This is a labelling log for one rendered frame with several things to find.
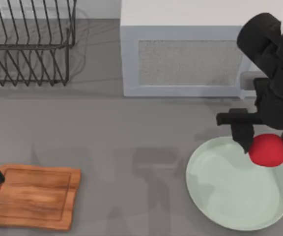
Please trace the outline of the red apple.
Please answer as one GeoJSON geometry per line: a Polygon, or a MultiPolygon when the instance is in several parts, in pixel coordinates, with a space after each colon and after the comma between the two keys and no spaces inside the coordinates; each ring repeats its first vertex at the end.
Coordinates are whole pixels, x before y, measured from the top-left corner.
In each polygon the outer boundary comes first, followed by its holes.
{"type": "Polygon", "coordinates": [[[249,149],[250,160],[259,166],[276,167],[283,163],[283,140],[276,134],[254,137],[249,149]]]}

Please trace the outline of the pale green plate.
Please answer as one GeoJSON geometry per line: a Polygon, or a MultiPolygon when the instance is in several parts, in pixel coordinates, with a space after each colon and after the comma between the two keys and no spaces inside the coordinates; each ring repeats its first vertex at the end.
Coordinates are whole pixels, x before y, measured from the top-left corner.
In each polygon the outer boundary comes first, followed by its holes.
{"type": "Polygon", "coordinates": [[[283,165],[254,164],[231,137],[197,147],[188,160],[185,181],[196,207],[225,228],[256,231],[283,217],[283,165]]]}

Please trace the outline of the pale microwave oven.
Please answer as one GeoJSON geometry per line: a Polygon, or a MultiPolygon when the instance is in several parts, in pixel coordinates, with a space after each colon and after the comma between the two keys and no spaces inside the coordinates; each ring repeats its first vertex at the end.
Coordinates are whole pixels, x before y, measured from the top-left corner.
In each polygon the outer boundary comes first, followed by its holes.
{"type": "Polygon", "coordinates": [[[121,0],[120,43],[127,97],[243,97],[238,76],[225,85],[142,85],[145,41],[231,41],[256,10],[246,0],[121,0]]]}

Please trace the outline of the wooden cutting board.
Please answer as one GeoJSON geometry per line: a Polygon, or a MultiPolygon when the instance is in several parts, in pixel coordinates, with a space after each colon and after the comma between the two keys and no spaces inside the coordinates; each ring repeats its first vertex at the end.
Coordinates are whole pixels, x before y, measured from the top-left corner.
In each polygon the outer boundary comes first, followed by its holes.
{"type": "Polygon", "coordinates": [[[81,170],[5,164],[0,227],[69,231],[81,170]]]}

